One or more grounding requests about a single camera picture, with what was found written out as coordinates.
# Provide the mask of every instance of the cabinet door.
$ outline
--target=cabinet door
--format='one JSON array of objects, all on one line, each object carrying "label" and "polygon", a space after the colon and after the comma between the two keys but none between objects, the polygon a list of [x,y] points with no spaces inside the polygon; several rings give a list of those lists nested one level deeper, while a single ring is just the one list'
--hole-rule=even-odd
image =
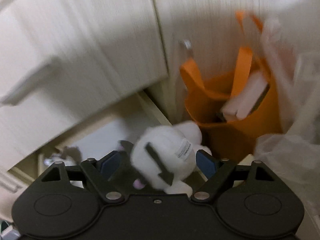
[{"label": "cabinet door", "polygon": [[14,0],[0,11],[0,94],[50,56],[59,72],[0,108],[9,169],[98,110],[166,77],[152,0]]},{"label": "cabinet door", "polygon": [[[187,58],[186,50],[179,41],[191,41],[194,58],[204,78],[231,70],[243,41],[234,12],[245,9],[260,15],[268,12],[271,0],[155,0],[155,4],[168,58],[171,102],[176,103],[175,107],[167,105],[168,114],[173,122],[179,122],[186,95],[179,66]],[[154,90],[155,97],[163,103],[161,93]]]}]

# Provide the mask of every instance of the open drawer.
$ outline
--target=open drawer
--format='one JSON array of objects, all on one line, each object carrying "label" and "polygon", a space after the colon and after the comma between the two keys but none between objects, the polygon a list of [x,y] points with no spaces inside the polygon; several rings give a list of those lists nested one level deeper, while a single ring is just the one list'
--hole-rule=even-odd
[{"label": "open drawer", "polygon": [[81,160],[101,159],[115,150],[118,140],[136,140],[151,126],[171,125],[152,100],[139,92],[89,117],[29,155],[9,173],[26,184],[44,170],[44,159],[66,146],[77,146]]}]

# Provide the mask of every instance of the bolt head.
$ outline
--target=bolt head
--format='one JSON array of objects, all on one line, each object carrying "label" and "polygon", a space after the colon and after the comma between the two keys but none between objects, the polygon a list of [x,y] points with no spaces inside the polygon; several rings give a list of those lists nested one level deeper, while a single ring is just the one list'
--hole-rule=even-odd
[{"label": "bolt head", "polygon": [[121,193],[116,191],[111,191],[106,194],[106,198],[109,200],[118,200],[121,197],[122,197]]},{"label": "bolt head", "polygon": [[206,200],[210,197],[210,194],[208,192],[204,192],[204,191],[199,191],[199,192],[196,192],[194,194],[194,197],[197,199],[197,200]]}]

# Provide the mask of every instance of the blue gripper pad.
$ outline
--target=blue gripper pad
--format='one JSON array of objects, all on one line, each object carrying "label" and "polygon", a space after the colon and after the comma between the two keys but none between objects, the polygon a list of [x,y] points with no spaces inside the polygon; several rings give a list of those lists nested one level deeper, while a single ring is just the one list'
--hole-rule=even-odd
[{"label": "blue gripper pad", "polygon": [[109,179],[113,173],[120,167],[121,155],[119,152],[115,152],[113,156],[105,160],[101,164],[100,173],[105,179]]},{"label": "blue gripper pad", "polygon": [[204,150],[199,150],[196,153],[196,164],[201,172],[210,179],[216,172],[216,164],[210,160],[206,155],[209,155]]}]

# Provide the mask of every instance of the orange bag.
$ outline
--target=orange bag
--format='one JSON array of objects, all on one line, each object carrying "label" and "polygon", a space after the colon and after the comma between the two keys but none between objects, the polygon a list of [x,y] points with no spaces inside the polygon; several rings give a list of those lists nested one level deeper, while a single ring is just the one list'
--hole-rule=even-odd
[{"label": "orange bag", "polygon": [[[247,14],[237,12],[236,18],[243,31],[243,19]],[[249,15],[262,32],[263,24],[254,15]],[[220,111],[230,97],[237,96],[245,87],[249,73],[262,70],[268,81],[269,90],[261,104],[243,120],[215,122]],[[234,71],[203,81],[196,62],[190,58],[180,68],[181,77],[188,88],[185,107],[191,118],[209,137],[209,147],[219,158],[241,161],[252,154],[256,139],[268,133],[282,133],[276,82],[265,59],[253,56],[250,48],[239,49]]]}]

